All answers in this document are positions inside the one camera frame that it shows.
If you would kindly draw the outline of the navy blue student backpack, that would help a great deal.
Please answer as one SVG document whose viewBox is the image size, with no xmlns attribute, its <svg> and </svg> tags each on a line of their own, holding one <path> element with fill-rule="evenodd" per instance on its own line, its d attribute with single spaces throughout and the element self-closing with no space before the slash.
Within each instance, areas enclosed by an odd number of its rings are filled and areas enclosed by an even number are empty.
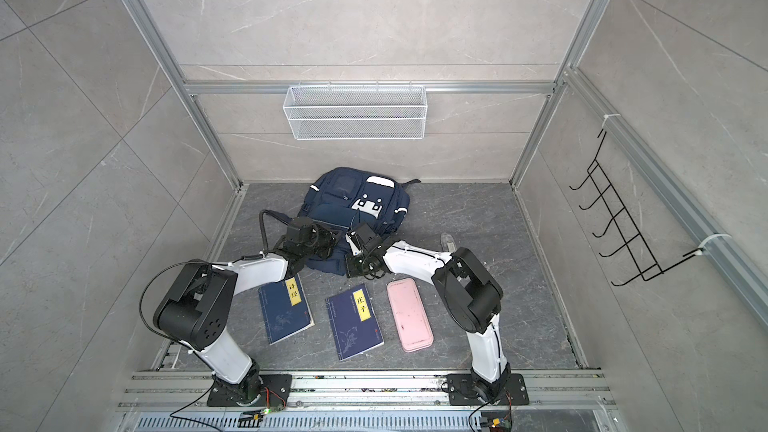
<svg viewBox="0 0 768 432">
<path fill-rule="evenodd" d="M 298 212 L 335 232 L 346 234 L 361 223 L 385 238 L 399 229 L 410 206 L 406 188 L 373 172 L 337 167 L 309 186 Z"/>
</svg>

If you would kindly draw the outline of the purple book yellow label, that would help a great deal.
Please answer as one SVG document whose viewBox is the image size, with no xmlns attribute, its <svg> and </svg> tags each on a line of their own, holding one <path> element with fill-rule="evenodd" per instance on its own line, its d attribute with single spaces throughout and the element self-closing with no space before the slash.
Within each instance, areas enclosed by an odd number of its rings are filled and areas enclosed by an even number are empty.
<svg viewBox="0 0 768 432">
<path fill-rule="evenodd" d="M 366 353 L 384 343 L 370 294 L 364 284 L 327 298 L 325 304 L 340 361 Z"/>
</svg>

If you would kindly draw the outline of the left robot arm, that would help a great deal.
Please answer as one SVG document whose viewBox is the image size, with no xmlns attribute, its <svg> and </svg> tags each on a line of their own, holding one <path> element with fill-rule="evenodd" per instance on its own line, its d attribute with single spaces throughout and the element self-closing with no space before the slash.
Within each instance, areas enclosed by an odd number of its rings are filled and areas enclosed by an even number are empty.
<svg viewBox="0 0 768 432">
<path fill-rule="evenodd" d="M 254 256 L 232 262 L 201 259 L 176 264 L 179 273 L 144 322 L 153 333 L 177 342 L 213 372 L 213 392 L 240 406 L 268 402 L 274 389 L 264 385 L 259 366 L 227 329 L 233 298 L 256 289 L 270 341 L 281 341 L 309 327 L 312 316 L 297 274 L 311 258 L 330 257 L 339 233 L 309 217 L 290 218 L 265 209 L 261 218 L 283 223 L 285 234 Z"/>
</svg>

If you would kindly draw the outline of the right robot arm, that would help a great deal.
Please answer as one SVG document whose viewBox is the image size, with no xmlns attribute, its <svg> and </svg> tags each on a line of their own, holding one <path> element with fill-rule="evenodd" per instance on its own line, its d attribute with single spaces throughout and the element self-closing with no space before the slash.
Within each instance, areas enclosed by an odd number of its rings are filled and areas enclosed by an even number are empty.
<svg viewBox="0 0 768 432">
<path fill-rule="evenodd" d="M 511 369 L 502 349 L 499 323 L 503 291 L 467 248 L 439 252 L 382 237 L 367 224 L 345 235 L 351 252 L 347 271 L 357 276 L 401 274 L 434 286 L 453 321 L 466 332 L 471 350 L 472 388 L 485 403 L 504 395 Z"/>
</svg>

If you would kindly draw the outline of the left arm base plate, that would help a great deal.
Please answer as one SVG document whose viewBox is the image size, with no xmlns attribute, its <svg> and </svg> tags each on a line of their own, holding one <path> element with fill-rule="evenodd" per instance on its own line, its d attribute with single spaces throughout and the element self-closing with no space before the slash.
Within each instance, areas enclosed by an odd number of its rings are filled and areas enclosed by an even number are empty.
<svg viewBox="0 0 768 432">
<path fill-rule="evenodd" d="M 206 405 L 209 407 L 285 406 L 291 391 L 290 374 L 248 375 L 238 384 L 230 384 L 215 376 Z"/>
</svg>

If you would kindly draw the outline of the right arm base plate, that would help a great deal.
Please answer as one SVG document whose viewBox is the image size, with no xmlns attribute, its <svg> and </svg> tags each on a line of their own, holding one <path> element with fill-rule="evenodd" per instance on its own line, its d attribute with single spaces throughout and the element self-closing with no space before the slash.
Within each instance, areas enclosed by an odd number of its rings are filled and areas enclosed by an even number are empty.
<svg viewBox="0 0 768 432">
<path fill-rule="evenodd" d="M 506 374 L 486 383 L 473 374 L 449 374 L 440 390 L 451 406 L 512 405 L 527 406 L 530 398 L 521 374 Z"/>
</svg>

